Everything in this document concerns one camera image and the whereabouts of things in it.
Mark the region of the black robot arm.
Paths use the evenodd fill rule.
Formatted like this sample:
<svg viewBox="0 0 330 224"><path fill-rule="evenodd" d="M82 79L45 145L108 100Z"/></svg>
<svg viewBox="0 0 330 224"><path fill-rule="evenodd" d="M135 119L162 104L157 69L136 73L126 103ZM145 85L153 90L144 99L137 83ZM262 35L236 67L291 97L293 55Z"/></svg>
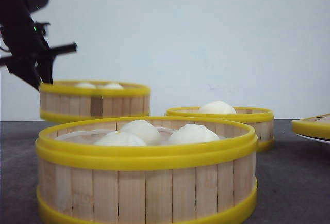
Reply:
<svg viewBox="0 0 330 224"><path fill-rule="evenodd" d="M49 0L1 0L1 66L35 89L53 83L53 63L58 55L76 52L76 43L50 47L45 39L48 22L35 22L31 15Z"/></svg>

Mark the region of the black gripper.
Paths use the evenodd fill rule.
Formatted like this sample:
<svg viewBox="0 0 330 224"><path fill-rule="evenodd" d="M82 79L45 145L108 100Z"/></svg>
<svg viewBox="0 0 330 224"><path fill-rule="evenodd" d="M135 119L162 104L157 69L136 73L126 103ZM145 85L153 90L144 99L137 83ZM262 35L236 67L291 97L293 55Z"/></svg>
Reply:
<svg viewBox="0 0 330 224"><path fill-rule="evenodd" d="M41 81L53 83L56 56L77 51L76 43L50 47L45 39L48 26L49 22L35 22L28 16L1 15L1 35L14 63L7 66L8 71L37 91Z"/></svg>

